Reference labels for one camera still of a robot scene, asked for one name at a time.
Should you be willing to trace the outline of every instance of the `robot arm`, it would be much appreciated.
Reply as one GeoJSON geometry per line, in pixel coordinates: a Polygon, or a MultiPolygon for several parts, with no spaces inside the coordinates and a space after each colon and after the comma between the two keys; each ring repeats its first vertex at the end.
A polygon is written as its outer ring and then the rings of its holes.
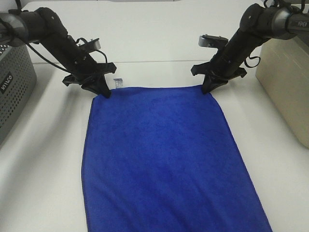
{"type": "Polygon", "coordinates": [[[216,47],[218,52],[209,62],[194,65],[191,72],[205,75],[202,92],[208,93],[227,84],[230,79],[244,77],[247,72],[239,66],[256,47],[269,39],[288,40],[308,32],[309,14],[300,13],[297,7],[263,8],[253,4],[242,16],[239,29],[230,41],[209,35],[200,37],[200,46],[216,47]]]}
{"type": "Polygon", "coordinates": [[[98,39],[78,46],[68,35],[58,15],[49,8],[17,14],[0,13],[0,44],[22,46],[42,44],[71,75],[63,83],[79,84],[83,89],[108,98],[111,95],[104,74],[115,73],[113,63],[97,63],[89,53],[100,49],[98,39]]]}

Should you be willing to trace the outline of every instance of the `blue towel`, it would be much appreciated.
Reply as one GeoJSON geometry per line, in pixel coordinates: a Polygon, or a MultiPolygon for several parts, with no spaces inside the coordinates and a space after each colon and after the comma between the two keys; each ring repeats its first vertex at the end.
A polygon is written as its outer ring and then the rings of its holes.
{"type": "Polygon", "coordinates": [[[268,232],[223,112],[200,87],[94,98],[82,165],[89,232],[268,232]]]}

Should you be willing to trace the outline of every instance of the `black bracket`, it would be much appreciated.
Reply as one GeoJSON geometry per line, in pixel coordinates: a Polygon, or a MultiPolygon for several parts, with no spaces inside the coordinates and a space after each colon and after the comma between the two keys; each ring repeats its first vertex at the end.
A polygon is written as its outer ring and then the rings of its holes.
{"type": "Polygon", "coordinates": [[[13,14],[13,15],[20,15],[20,13],[22,13],[22,11],[19,9],[10,9],[8,12],[9,14],[13,14]]]}
{"type": "Polygon", "coordinates": [[[247,72],[244,68],[238,68],[232,76],[229,77],[221,77],[215,75],[211,72],[210,63],[206,62],[203,64],[194,65],[191,69],[191,73],[193,76],[197,74],[204,74],[204,82],[201,87],[203,94],[209,93],[217,87],[223,86],[227,84],[227,82],[235,77],[241,76],[244,77],[247,72]]]}
{"type": "Polygon", "coordinates": [[[201,35],[198,45],[201,47],[212,47],[221,50],[227,44],[228,39],[221,36],[201,35]]]}
{"type": "Polygon", "coordinates": [[[82,89],[91,91],[95,94],[102,94],[104,97],[109,98],[111,96],[111,91],[106,84],[104,75],[107,73],[115,73],[116,69],[114,63],[98,63],[98,70],[101,70],[100,72],[82,81],[79,81],[75,76],[70,74],[66,76],[62,82],[66,86],[70,84],[79,84],[82,86],[82,89]]]}
{"type": "Polygon", "coordinates": [[[99,38],[95,40],[90,40],[90,41],[84,41],[85,43],[78,46],[80,49],[85,51],[86,53],[92,53],[94,51],[100,50],[101,46],[99,43],[99,38]]]}

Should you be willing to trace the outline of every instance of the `gray storage bin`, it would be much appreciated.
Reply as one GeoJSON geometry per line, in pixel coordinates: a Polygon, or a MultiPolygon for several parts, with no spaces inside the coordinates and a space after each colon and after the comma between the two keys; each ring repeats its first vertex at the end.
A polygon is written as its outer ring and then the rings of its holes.
{"type": "Polygon", "coordinates": [[[0,45],[0,144],[27,103],[36,74],[26,46],[0,45]]]}

